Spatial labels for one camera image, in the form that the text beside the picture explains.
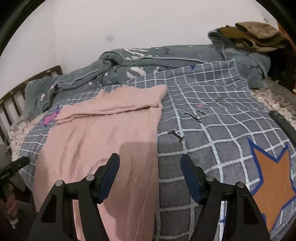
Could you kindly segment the person's left hand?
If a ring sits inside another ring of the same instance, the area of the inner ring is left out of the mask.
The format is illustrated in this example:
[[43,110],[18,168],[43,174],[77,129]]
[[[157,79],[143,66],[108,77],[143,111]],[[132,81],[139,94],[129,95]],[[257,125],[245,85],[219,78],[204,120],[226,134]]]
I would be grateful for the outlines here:
[[12,219],[15,219],[19,213],[18,201],[16,200],[16,196],[14,193],[13,185],[8,184],[8,193],[6,195],[6,203],[5,206],[7,208],[7,213],[10,215]]

